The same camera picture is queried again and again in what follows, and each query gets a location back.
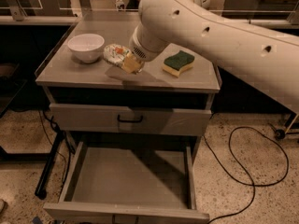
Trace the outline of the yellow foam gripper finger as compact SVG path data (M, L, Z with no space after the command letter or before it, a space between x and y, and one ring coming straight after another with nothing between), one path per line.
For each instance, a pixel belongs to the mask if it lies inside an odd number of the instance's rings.
M139 61L133 53L128 53L123 61L121 69L129 74L139 73L144 66L142 61Z

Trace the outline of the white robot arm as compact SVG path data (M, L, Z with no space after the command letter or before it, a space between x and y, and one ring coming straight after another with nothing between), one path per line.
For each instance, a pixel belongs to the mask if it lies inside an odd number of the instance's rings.
M129 48L150 62L169 44L194 51L299 113L299 37L218 16L203 0L141 0Z

